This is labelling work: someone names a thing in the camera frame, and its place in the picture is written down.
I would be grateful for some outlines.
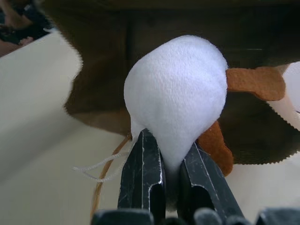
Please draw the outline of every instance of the white table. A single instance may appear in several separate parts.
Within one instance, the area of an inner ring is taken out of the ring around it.
[[[0,224],[89,223],[95,183],[71,168],[97,163],[123,138],[64,113],[79,67],[58,33],[0,59]],[[254,220],[265,206],[299,205],[299,169],[299,156],[278,165],[236,165],[227,180]],[[104,185],[102,208],[116,207],[119,184],[120,175]]]

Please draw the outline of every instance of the white stuffed felt piece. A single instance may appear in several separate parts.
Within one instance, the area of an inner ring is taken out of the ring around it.
[[[193,142],[220,116],[226,99],[227,62],[209,41],[173,39],[131,69],[124,99],[135,142],[147,128],[165,164],[168,205],[176,202],[180,164]]]

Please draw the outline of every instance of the white felt piece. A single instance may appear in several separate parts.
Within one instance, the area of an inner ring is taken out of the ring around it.
[[[145,55],[129,72],[124,98],[133,139],[144,128],[154,135],[167,179],[175,181],[193,142],[219,118],[227,93],[226,69],[213,44],[182,36]]]

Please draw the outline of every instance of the person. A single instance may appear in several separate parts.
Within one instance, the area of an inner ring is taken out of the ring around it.
[[[51,25],[32,0],[0,0],[0,9],[5,17],[0,26],[0,56],[20,48],[24,40],[28,43],[48,34],[44,28]]]

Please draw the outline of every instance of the brown string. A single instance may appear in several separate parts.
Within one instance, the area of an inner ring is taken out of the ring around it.
[[[118,145],[118,147],[113,151],[112,155],[115,155],[115,154],[118,154],[121,149],[124,147],[124,145],[132,138],[132,135],[131,133],[129,133],[125,139],[121,142],[121,144]],[[105,163],[104,167],[103,167],[103,170],[99,176],[99,179],[104,179],[108,170],[109,170],[109,167],[111,166],[113,160]],[[96,188],[95,188],[95,191],[94,191],[94,195],[93,195],[93,198],[92,198],[92,201],[93,201],[93,204],[92,204],[92,208],[91,208],[91,211],[90,211],[90,218],[92,219],[93,218],[93,215],[95,214],[97,208],[98,208],[98,205],[99,205],[99,199],[100,199],[100,192],[101,192],[101,188],[102,188],[102,185],[103,183],[102,182],[99,182],[97,183],[96,185]]]

